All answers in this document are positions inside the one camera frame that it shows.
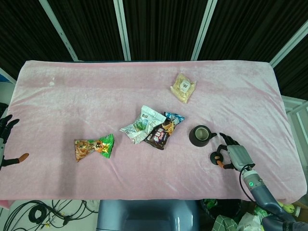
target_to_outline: chip bag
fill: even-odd
[[[163,124],[157,126],[150,135],[144,140],[155,148],[163,150],[167,139],[171,136],[174,128],[185,118],[181,115],[165,112],[166,120]]]
[[[75,140],[75,156],[79,162],[90,153],[97,151],[102,156],[110,158],[115,140],[113,134],[101,137],[98,140]]]
[[[181,102],[187,103],[188,98],[194,91],[195,85],[195,82],[191,82],[185,75],[180,73],[170,89]]]
[[[139,118],[133,124],[121,128],[120,131],[127,134],[133,143],[140,143],[157,125],[162,124],[165,119],[166,117],[162,114],[144,105],[141,108]]]

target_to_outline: black curtain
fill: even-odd
[[[307,0],[219,0],[198,59],[270,62],[307,20]]]
[[[124,60],[113,0],[48,0],[78,59]]]
[[[72,58],[38,0],[0,0],[0,67],[17,79],[27,60]]]
[[[308,100],[308,35],[274,68],[281,94]]]
[[[206,0],[124,0],[132,60],[190,60]]]

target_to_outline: white sticker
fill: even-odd
[[[188,82],[187,80],[183,80],[180,84],[180,91],[186,93],[190,86],[191,86],[190,82]]]

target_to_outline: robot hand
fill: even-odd
[[[224,169],[236,169],[237,171],[241,171],[244,167],[253,167],[255,166],[254,162],[250,158],[247,150],[241,146],[237,141],[232,139],[230,136],[227,136],[223,133],[220,133],[223,139],[226,142],[226,145],[221,144],[216,152],[213,152],[210,156],[211,162],[215,165],[219,165]],[[221,150],[225,150],[228,152],[229,157],[231,159],[230,164],[223,164],[223,156],[220,153]]]

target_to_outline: dark mug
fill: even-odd
[[[212,133],[208,127],[198,125],[189,133],[189,140],[197,147],[203,147],[208,144],[211,138],[217,136],[217,133]]]

